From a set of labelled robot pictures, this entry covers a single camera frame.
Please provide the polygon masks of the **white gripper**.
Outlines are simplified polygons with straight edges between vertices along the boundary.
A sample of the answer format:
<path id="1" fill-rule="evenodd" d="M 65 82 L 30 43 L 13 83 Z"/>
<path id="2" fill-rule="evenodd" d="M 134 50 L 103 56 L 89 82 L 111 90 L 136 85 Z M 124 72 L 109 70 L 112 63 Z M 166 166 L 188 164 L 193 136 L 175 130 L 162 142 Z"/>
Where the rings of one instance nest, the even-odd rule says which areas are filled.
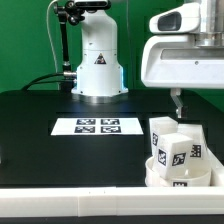
<path id="1" fill-rule="evenodd" d="M 187 117 L 180 88 L 223 89 L 224 48 L 196 47 L 193 35 L 158 35 L 145 44 L 141 81 L 146 87 L 172 88 L 178 118 Z"/>

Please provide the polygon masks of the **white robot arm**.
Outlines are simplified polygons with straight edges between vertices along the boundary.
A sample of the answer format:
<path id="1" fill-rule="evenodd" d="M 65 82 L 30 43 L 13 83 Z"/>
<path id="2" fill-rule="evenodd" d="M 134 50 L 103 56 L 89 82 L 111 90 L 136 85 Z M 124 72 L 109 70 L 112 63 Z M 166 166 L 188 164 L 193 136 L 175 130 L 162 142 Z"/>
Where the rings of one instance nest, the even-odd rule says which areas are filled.
<path id="1" fill-rule="evenodd" d="M 117 61 L 117 27 L 106 13 L 108 0 L 74 0 L 85 11 L 82 63 L 73 90 L 84 99 L 103 102 L 126 91 Z M 141 81 L 168 88 L 183 117 L 183 89 L 224 89 L 224 0 L 184 0 L 152 17 L 153 36 L 144 46 Z"/>

